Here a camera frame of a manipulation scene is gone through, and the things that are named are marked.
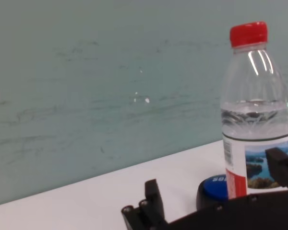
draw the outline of light blue wall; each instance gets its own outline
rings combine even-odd
[[[221,139],[255,20],[288,82],[288,0],[0,0],[0,203]]]

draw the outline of plastic bottle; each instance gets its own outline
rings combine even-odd
[[[229,198],[282,189],[270,176],[265,150],[288,154],[288,93],[267,38],[264,22],[230,30],[234,55],[220,102]]]

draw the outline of barcode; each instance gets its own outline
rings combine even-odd
[[[224,145],[225,161],[227,164],[233,165],[231,155],[231,144],[230,142],[223,141],[223,145]]]

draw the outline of table surface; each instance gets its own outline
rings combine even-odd
[[[202,180],[224,172],[217,141],[0,205],[0,230],[126,230],[120,210],[136,207],[154,178],[171,222],[196,210]]]

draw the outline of water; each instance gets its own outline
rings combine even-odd
[[[288,135],[288,103],[260,100],[225,103],[222,131],[238,139],[269,139]]]

